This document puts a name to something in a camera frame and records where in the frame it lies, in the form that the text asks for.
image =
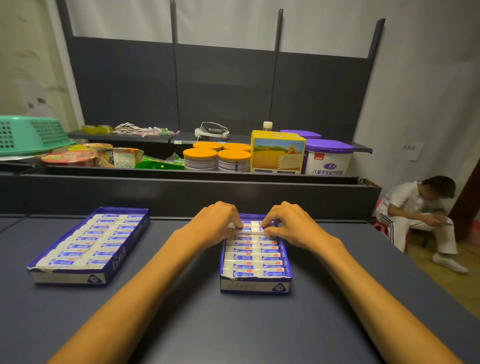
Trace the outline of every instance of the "pink stool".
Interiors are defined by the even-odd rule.
[[[372,225],[374,228],[376,228],[379,232],[385,234],[385,235],[388,235],[388,229],[385,225],[382,225],[380,222],[376,222]],[[407,233],[407,237],[405,238],[405,251],[404,253],[406,253],[408,251],[408,249],[410,248],[410,234],[411,234],[411,231],[408,230],[408,233]]]

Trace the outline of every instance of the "headphones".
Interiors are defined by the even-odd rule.
[[[218,125],[221,129],[207,129],[208,131],[212,131],[212,132],[215,132],[215,133],[208,133],[204,130],[202,130],[202,127],[204,124],[214,124],[214,125]],[[197,140],[201,137],[201,136],[209,136],[211,138],[222,138],[222,139],[228,139],[228,135],[230,134],[230,132],[228,131],[228,129],[225,127],[225,126],[222,126],[220,124],[217,124],[216,122],[209,122],[209,121],[205,121],[205,122],[202,122],[202,124],[200,125],[200,128],[197,128],[195,129],[195,137],[197,138]]]

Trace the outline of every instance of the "person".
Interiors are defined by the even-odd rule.
[[[435,176],[422,182],[407,182],[392,188],[376,209],[377,220],[388,227],[388,238],[401,252],[409,229],[433,231],[437,240],[437,252],[432,261],[460,274],[468,269],[457,263],[454,226],[440,201],[455,196],[455,182],[445,176]],[[424,206],[434,214],[422,213]]]
[[[273,227],[272,221],[282,221]],[[243,226],[233,205],[203,208],[176,230],[153,258],[111,297],[49,360],[49,364],[117,364],[128,361],[171,285],[201,250]],[[274,206],[264,233],[310,250],[326,265],[387,363],[457,364],[461,361],[409,310],[372,278],[343,243],[298,205]],[[90,345],[95,338],[95,345]]]

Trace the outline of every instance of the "green plastic basket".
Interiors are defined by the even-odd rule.
[[[0,156],[34,155],[74,143],[57,119],[0,116]]]

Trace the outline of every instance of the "black hair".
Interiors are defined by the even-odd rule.
[[[453,198],[455,196],[455,182],[450,177],[435,176],[423,180],[421,184],[433,188],[441,198]]]

